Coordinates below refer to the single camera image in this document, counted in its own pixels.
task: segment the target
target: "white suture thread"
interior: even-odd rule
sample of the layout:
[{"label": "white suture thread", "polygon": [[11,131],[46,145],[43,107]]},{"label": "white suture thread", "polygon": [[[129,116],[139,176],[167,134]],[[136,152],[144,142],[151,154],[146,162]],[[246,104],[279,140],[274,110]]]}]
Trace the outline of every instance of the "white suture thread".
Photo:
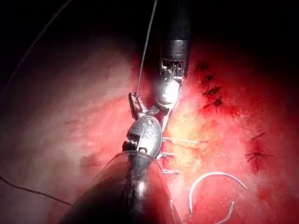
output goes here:
[{"label": "white suture thread", "polygon": [[48,21],[48,23],[44,26],[44,28],[41,30],[41,32],[38,34],[36,39],[32,42],[32,44],[29,46],[23,57],[20,59],[19,63],[17,64],[16,68],[14,69],[13,73],[9,77],[8,81],[4,84],[2,90],[0,91],[0,97],[4,95],[4,92],[8,89],[8,86],[11,84],[13,78],[15,77],[16,73],[18,72],[19,68],[24,63],[25,59],[30,54],[33,47],[35,47],[36,43],[41,39],[43,34],[47,31],[48,27],[52,24],[52,22],[62,13],[62,11],[72,2],[73,0],[67,0],[66,3],[64,3],[52,16],[52,18]]},{"label": "white suture thread", "polygon": [[175,141],[187,142],[187,143],[191,143],[191,144],[207,143],[207,141],[194,141],[194,140],[188,140],[188,139],[174,139],[174,138],[169,138],[169,137],[163,137],[163,140],[170,141],[171,143],[174,143]]},{"label": "white suture thread", "polygon": [[143,49],[143,54],[142,54],[142,59],[141,59],[141,65],[140,65],[140,71],[139,71],[139,77],[138,77],[137,87],[136,87],[136,94],[137,95],[138,95],[138,92],[139,92],[140,81],[141,81],[141,76],[142,76],[142,68],[143,68],[143,63],[144,63],[144,59],[145,59],[146,48],[147,48],[148,42],[149,42],[150,28],[151,28],[151,24],[152,24],[153,19],[154,19],[154,14],[155,14],[156,6],[157,6],[157,0],[155,0],[155,2],[154,2],[153,10],[152,10],[150,21],[149,21],[149,28],[148,28],[148,32],[146,34],[145,45],[144,45],[144,49]]},{"label": "white suture thread", "polygon": [[230,216],[232,215],[232,213],[234,211],[234,204],[235,204],[235,202],[232,202],[232,204],[230,205],[228,215],[223,220],[217,222],[216,224],[222,224],[222,223],[225,223],[229,220]]},{"label": "white suture thread", "polygon": [[[193,191],[194,191],[196,185],[197,185],[200,181],[202,181],[203,179],[205,179],[206,177],[208,177],[208,176],[213,176],[213,175],[223,175],[223,176],[228,176],[228,177],[230,177],[230,178],[233,178],[233,179],[236,180],[239,184],[241,184],[245,189],[247,189],[246,185],[245,185],[242,181],[240,181],[238,178],[236,178],[235,176],[233,176],[233,175],[230,175],[230,174],[227,174],[227,173],[223,173],[223,172],[209,172],[209,173],[203,174],[202,176],[200,176],[199,178],[197,178],[197,179],[193,182],[193,184],[192,184],[192,186],[191,186],[191,188],[190,188],[190,192],[189,192],[189,209],[190,209],[190,216],[191,216],[192,213],[193,213],[193,207],[192,207],[192,195],[193,195]],[[234,210],[234,204],[235,204],[235,202],[232,202],[232,205],[230,206],[229,213],[228,213],[228,215],[226,216],[226,218],[223,219],[223,220],[221,220],[221,221],[219,221],[219,222],[217,222],[217,224],[222,224],[222,223],[224,223],[224,222],[226,222],[226,221],[229,220],[229,218],[230,218],[230,216],[231,216],[231,214],[232,214],[232,212],[233,212],[233,210]]]}]

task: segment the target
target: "dark background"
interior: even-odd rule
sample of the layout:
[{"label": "dark background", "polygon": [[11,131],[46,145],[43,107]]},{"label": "dark background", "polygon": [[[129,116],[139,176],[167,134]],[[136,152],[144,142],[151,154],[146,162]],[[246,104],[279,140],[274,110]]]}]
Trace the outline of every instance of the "dark background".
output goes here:
[{"label": "dark background", "polygon": [[[0,84],[7,81],[22,55],[65,1],[15,0],[1,3]],[[63,44],[93,35],[133,38],[142,53],[154,0],[74,0],[54,21],[41,41]],[[295,67],[298,58],[298,7],[285,0],[193,1],[192,37],[209,38],[276,63]],[[159,9],[152,35],[161,29]]]}]

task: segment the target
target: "surgical suture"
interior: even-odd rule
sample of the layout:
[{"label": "surgical suture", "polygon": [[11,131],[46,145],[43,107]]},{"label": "surgical suture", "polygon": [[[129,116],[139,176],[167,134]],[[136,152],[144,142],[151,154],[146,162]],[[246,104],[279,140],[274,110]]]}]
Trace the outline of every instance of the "surgical suture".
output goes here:
[{"label": "surgical suture", "polygon": [[206,71],[209,69],[209,64],[208,63],[202,63],[200,66],[198,66],[195,71]]},{"label": "surgical suture", "polygon": [[247,160],[247,162],[249,162],[250,160],[252,160],[254,157],[257,157],[257,156],[261,156],[263,158],[267,158],[268,156],[272,156],[272,157],[274,156],[271,154],[258,153],[258,152],[245,154],[245,156],[248,156],[248,155],[251,155],[251,157]]},{"label": "surgical suture", "polygon": [[209,106],[214,105],[215,109],[216,109],[216,112],[217,112],[217,107],[223,104],[221,99],[222,99],[222,96],[220,96],[218,99],[216,99],[213,103],[205,105],[203,108],[207,108]]},{"label": "surgical suture", "polygon": [[209,73],[209,74],[207,74],[207,76],[204,78],[204,80],[202,81],[201,84],[210,82],[214,78],[214,76],[215,76],[215,73]]},{"label": "surgical suture", "polygon": [[202,95],[203,95],[203,96],[212,96],[212,95],[215,95],[216,93],[219,92],[219,90],[220,90],[222,87],[223,87],[223,85],[221,85],[221,86],[216,86],[216,87],[214,87],[214,88],[211,88],[211,89],[205,91]]},{"label": "surgical suture", "polygon": [[[192,214],[193,214],[193,206],[192,206],[192,196],[193,196],[193,191],[195,190],[195,187],[197,186],[197,184],[199,182],[201,182],[203,179],[209,177],[209,176],[214,176],[214,175],[220,175],[220,176],[227,176],[227,177],[230,177],[232,179],[234,179],[235,181],[237,181],[240,185],[242,185],[243,188],[247,189],[246,185],[241,181],[239,180],[237,177],[233,176],[233,175],[230,175],[230,174],[227,174],[227,173],[223,173],[223,172],[209,172],[209,173],[206,173],[206,174],[203,174],[202,176],[200,176],[199,178],[197,178],[191,188],[190,188],[190,192],[189,192],[189,210],[190,210],[190,215],[188,215],[187,218],[185,218],[183,220],[183,222],[185,222],[186,220],[190,219],[192,217]],[[232,202],[231,206],[230,206],[230,209],[229,209],[229,212],[228,212],[228,215],[221,221],[217,222],[217,224],[222,224],[222,223],[225,223],[226,221],[229,220],[233,210],[234,210],[234,204],[235,202]]]},{"label": "surgical suture", "polygon": [[252,137],[250,140],[251,140],[251,141],[256,140],[256,139],[262,137],[262,136],[265,135],[265,134],[266,134],[266,132],[263,132],[263,133],[261,133],[261,134],[258,134],[257,136]]}]

